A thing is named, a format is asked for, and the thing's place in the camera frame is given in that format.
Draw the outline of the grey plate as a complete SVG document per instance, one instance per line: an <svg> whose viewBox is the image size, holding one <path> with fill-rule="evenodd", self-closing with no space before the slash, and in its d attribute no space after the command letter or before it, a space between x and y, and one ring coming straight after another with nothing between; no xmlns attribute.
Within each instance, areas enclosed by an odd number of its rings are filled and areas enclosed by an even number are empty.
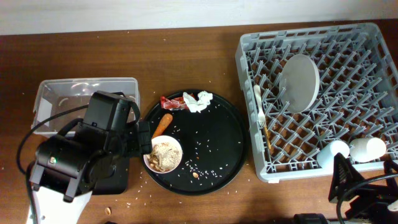
<svg viewBox="0 0 398 224"><path fill-rule="evenodd" d="M301 113L315 102L320 88L320 75L315 62L297 54L288 59L282 69L279 90L284 91L281 102L291 113Z"/></svg>

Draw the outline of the white paper cup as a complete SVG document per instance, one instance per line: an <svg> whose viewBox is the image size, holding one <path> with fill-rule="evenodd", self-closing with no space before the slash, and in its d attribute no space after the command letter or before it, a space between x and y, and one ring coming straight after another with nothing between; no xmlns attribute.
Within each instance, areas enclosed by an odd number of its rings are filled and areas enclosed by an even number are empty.
<svg viewBox="0 0 398 224"><path fill-rule="evenodd" d="M350 156L356 162L369 162L383 156L386 151L386 143L379 138L361 138L350 142Z"/></svg>

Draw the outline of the light blue cup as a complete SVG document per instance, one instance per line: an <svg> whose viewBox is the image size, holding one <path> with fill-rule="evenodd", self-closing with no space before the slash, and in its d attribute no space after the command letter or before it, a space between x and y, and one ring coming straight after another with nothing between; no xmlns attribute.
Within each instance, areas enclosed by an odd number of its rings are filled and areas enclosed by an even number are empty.
<svg viewBox="0 0 398 224"><path fill-rule="evenodd" d="M334 140L327 144L318 154L317 162L322 169L333 169L334 157L341 153L345 158L349 156L349 146L341 140Z"/></svg>

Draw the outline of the orange carrot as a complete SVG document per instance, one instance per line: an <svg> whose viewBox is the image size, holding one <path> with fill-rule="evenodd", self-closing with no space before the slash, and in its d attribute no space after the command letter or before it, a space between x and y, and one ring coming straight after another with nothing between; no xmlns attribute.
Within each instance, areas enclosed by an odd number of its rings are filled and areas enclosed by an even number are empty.
<svg viewBox="0 0 398 224"><path fill-rule="evenodd" d="M161 136L164 131L168 128L173 120L173 116L170 113L165 114L160 120L155 132L152 135L152 139Z"/></svg>

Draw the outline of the white plastic fork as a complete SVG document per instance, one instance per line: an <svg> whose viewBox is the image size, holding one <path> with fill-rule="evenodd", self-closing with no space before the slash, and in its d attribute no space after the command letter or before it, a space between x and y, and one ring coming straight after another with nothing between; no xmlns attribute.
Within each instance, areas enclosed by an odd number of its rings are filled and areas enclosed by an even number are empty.
<svg viewBox="0 0 398 224"><path fill-rule="evenodd" d="M259 126L262 128L266 127L266 117L262 107L262 98L261 98L261 89L259 85L253 86L254 97L256 99L257 107L258 107L258 120Z"/></svg>

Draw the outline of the pink bowl of food scraps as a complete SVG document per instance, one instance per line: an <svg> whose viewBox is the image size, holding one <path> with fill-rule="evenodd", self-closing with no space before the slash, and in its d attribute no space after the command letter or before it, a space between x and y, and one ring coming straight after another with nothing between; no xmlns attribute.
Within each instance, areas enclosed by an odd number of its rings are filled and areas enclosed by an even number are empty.
<svg viewBox="0 0 398 224"><path fill-rule="evenodd" d="M182 161L180 143L171 136L157 136L152 139L152 152L143 156L144 164L157 174L172 172Z"/></svg>

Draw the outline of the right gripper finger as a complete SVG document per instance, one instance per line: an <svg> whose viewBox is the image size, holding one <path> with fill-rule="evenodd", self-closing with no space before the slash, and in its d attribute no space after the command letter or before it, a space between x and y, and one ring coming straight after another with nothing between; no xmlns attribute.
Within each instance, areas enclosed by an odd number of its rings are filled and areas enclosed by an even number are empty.
<svg viewBox="0 0 398 224"><path fill-rule="evenodd" d="M393 174L397 172L397 164L392 161L388 160L384 162L384 173L385 174ZM388 187L397 187L397 181L394 177L386 179L386 184Z"/></svg>
<svg viewBox="0 0 398 224"><path fill-rule="evenodd" d="M343 193L364 180L364 177L352 166L349 159L342 153L334 156L333 178L331 181L328 200L337 203L342 199Z"/></svg>

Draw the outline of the white napkin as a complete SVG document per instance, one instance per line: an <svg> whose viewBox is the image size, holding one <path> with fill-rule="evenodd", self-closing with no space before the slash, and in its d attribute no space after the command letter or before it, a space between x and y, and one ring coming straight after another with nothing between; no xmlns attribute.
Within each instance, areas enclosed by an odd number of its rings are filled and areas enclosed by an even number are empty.
<svg viewBox="0 0 398 224"><path fill-rule="evenodd" d="M210 105L212 99L213 94L207 91L199 92L198 99L186 92L183 93L183 100L191 113L201 113Z"/></svg>

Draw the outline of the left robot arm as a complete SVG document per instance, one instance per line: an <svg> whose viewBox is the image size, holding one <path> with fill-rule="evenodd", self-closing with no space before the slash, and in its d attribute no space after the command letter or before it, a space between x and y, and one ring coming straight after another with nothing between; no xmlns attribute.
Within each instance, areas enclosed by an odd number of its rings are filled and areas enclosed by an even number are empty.
<svg viewBox="0 0 398 224"><path fill-rule="evenodd" d="M29 198L28 223L77 223L102 180L114 183L119 161L152 152L150 125L123 93L96 91L83 118L42 142L21 172Z"/></svg>

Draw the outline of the wooden chopstick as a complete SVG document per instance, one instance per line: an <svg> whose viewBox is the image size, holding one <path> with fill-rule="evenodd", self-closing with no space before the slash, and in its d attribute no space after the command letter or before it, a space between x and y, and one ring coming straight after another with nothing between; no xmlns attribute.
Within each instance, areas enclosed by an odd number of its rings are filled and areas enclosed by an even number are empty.
<svg viewBox="0 0 398 224"><path fill-rule="evenodd" d="M266 121L264 121L263 123L264 123L264 133L265 133L265 137L266 137L267 147L269 150L271 150L272 146L271 146L271 142L270 142L270 137L269 137Z"/></svg>

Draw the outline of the red snack wrapper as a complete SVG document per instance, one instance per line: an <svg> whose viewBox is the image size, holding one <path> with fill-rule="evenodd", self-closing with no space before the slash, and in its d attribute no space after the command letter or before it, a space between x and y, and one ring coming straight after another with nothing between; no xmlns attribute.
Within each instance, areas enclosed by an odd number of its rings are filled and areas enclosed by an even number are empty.
<svg viewBox="0 0 398 224"><path fill-rule="evenodd" d="M186 105L186 102L182 96L172 98L171 100L164 96L161 96L160 97L160 105L161 105L162 109L170 110L170 111L187 110L188 109L188 106Z"/></svg>

